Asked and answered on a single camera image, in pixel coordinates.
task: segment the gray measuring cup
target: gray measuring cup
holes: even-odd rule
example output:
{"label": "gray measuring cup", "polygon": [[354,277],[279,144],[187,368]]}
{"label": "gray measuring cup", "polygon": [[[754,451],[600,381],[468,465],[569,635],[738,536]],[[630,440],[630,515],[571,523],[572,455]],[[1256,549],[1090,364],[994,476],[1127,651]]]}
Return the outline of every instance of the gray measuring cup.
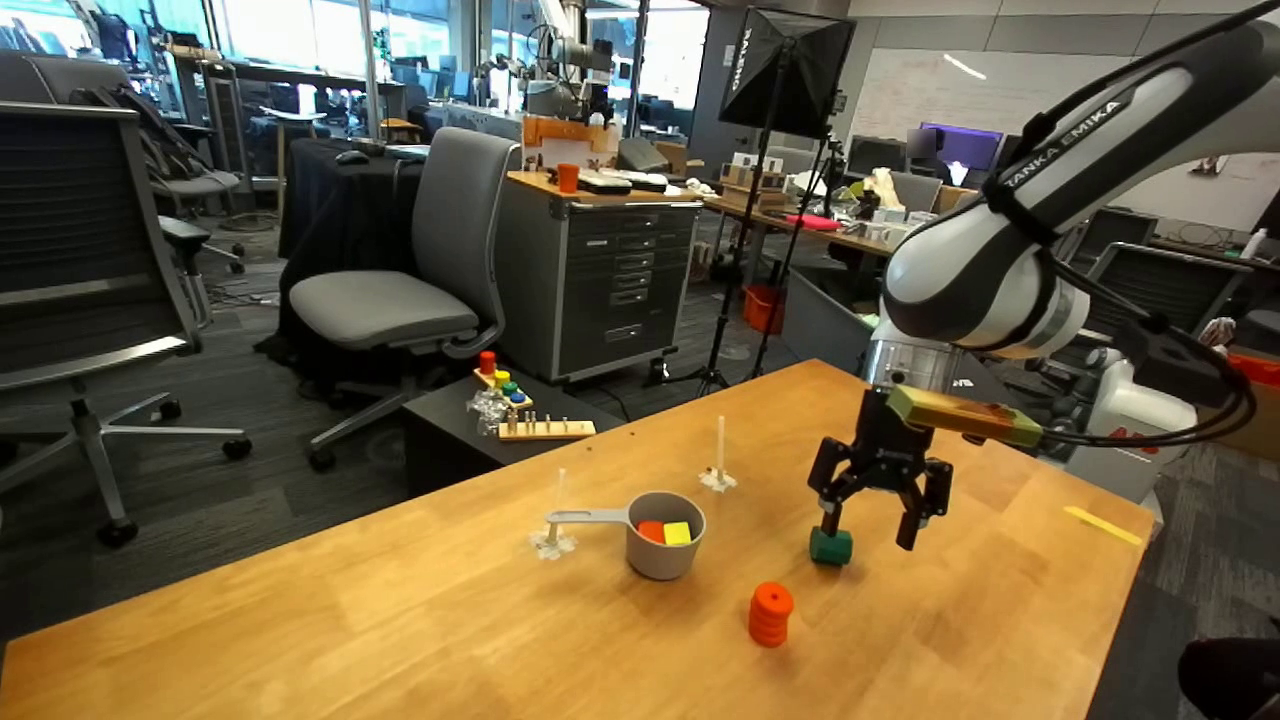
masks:
{"label": "gray measuring cup", "polygon": [[[636,525],[648,520],[689,523],[689,544],[659,544],[640,534]],[[627,527],[627,562],[645,578],[675,580],[689,571],[694,555],[703,542],[707,518],[700,507],[673,492],[646,492],[636,496],[621,510],[559,510],[547,514],[556,525],[581,523],[617,523]]]}

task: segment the gray carpet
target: gray carpet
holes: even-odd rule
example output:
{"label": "gray carpet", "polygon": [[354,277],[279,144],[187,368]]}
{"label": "gray carpet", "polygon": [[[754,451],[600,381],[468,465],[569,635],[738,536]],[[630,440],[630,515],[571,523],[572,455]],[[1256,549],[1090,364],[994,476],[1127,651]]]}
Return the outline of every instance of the gray carpet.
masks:
{"label": "gray carpet", "polygon": [[[717,224],[704,218],[700,231],[714,233]],[[337,447],[334,471],[317,475],[307,466],[306,438],[342,414],[300,397],[291,370],[252,352],[252,343],[275,328],[270,302],[283,263],[274,259],[274,233],[221,234],[219,243],[233,240],[248,249],[244,275],[230,275],[220,260],[202,259],[219,288],[205,351],[131,370],[91,391],[102,411],[173,391],[184,409],[180,424],[242,427],[252,434],[253,454],[233,464],[216,443],[113,445],[124,501],[142,527],[119,551],[93,537],[104,510],[77,457],[6,493],[0,498],[0,644],[407,497],[393,423]],[[718,310],[717,287],[691,284],[677,332],[680,352],[669,357],[673,374],[703,364]],[[732,359],[722,363],[732,382],[749,370],[748,355],[759,338],[740,313],[735,304],[724,352]],[[765,368],[794,361],[776,342]],[[632,418],[691,398],[694,383],[643,389],[645,373],[645,366],[632,368],[572,389],[621,416],[617,401],[600,388],[608,389]],[[5,398],[0,429],[55,427],[65,419],[64,405],[41,400],[24,397],[15,405]],[[1276,465],[1217,446],[1197,447],[1172,466],[1157,493],[1169,525],[1140,568],[1089,715],[1094,720],[1197,717],[1178,692],[1181,647],[1202,635],[1275,635],[1267,616],[1280,614]]]}

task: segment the computer mouse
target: computer mouse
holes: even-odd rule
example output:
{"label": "computer mouse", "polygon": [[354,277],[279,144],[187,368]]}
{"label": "computer mouse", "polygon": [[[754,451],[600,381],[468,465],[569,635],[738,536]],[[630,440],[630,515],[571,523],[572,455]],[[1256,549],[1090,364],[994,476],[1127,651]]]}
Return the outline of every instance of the computer mouse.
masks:
{"label": "computer mouse", "polygon": [[334,158],[339,165],[362,165],[369,161],[369,155],[365,155],[360,150],[347,150],[346,152],[339,152]]}

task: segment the softbox light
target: softbox light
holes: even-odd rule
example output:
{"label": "softbox light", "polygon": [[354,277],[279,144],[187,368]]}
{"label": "softbox light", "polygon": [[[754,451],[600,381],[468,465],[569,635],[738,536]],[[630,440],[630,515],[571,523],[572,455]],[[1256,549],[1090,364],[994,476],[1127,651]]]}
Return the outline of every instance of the softbox light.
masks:
{"label": "softbox light", "polygon": [[[854,27],[852,20],[748,8],[719,119],[763,128],[769,104],[776,101],[773,129],[826,137]],[[788,40],[786,74],[774,99],[780,60]]]}

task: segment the measuring cup handle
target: measuring cup handle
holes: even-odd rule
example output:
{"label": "measuring cup handle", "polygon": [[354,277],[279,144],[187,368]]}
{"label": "measuring cup handle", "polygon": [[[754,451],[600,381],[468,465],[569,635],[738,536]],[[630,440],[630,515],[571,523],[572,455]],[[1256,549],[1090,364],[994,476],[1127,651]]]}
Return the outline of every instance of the measuring cup handle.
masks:
{"label": "measuring cup handle", "polygon": [[626,510],[557,510],[547,514],[547,521],[557,525],[573,523],[616,523],[630,525]]}

